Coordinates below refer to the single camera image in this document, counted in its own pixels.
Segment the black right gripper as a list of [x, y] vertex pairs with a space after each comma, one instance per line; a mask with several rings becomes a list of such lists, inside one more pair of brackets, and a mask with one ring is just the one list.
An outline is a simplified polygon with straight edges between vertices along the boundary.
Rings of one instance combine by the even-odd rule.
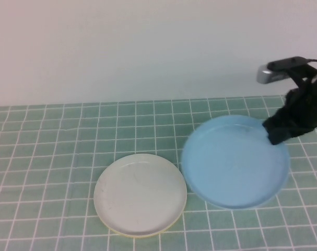
[[263, 122], [272, 145], [307, 134], [317, 128], [317, 80], [290, 90], [284, 106]]

